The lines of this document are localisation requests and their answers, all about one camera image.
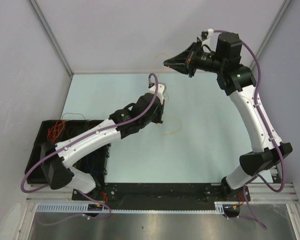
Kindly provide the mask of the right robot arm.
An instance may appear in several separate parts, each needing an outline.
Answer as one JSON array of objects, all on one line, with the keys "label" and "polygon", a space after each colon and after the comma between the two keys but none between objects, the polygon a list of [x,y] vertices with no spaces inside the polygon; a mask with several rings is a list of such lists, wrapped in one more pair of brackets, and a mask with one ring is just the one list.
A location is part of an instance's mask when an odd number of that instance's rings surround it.
[{"label": "right robot arm", "polygon": [[245,190],[247,184],[261,173],[276,165],[285,170],[284,159],[293,148],[291,143],[283,142],[273,128],[263,107],[259,87],[261,72],[254,77],[252,70],[241,64],[241,51],[245,47],[237,33],[217,30],[215,50],[210,48],[210,38],[215,31],[208,29],[201,33],[186,50],[166,59],[163,65],[181,74],[193,77],[197,70],[214,73],[221,90],[237,108],[248,132],[252,151],[241,155],[238,167],[221,180],[220,194],[232,201]]}]

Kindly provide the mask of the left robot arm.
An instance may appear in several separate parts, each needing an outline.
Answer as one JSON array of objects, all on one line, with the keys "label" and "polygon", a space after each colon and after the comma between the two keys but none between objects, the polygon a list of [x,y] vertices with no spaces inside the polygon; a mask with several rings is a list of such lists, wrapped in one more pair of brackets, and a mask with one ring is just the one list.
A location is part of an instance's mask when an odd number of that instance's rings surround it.
[{"label": "left robot arm", "polygon": [[40,167],[52,190],[63,187],[78,189],[90,200],[100,196],[98,180],[90,173],[74,168],[74,164],[97,149],[138,133],[149,123],[161,124],[164,112],[164,95],[146,93],[136,103],[116,110],[99,125],[65,141],[50,140],[41,145],[41,158],[53,152]]}]

